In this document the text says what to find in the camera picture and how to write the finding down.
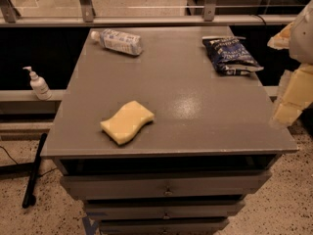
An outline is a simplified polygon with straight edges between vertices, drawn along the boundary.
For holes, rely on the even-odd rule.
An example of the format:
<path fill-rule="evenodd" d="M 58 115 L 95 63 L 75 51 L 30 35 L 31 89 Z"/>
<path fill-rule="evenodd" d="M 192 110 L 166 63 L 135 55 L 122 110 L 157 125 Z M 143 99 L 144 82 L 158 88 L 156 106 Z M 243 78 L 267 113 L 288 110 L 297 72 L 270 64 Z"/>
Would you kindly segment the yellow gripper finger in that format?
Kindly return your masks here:
<path fill-rule="evenodd" d="M 290 47 L 291 28 L 293 23 L 286 25 L 280 32 L 272 36 L 267 43 L 267 46 L 276 49 L 288 49 Z"/>
<path fill-rule="evenodd" d="M 272 123 L 291 126 L 313 103 L 313 66 L 301 64 L 295 71 L 285 70 L 274 103 Z"/>

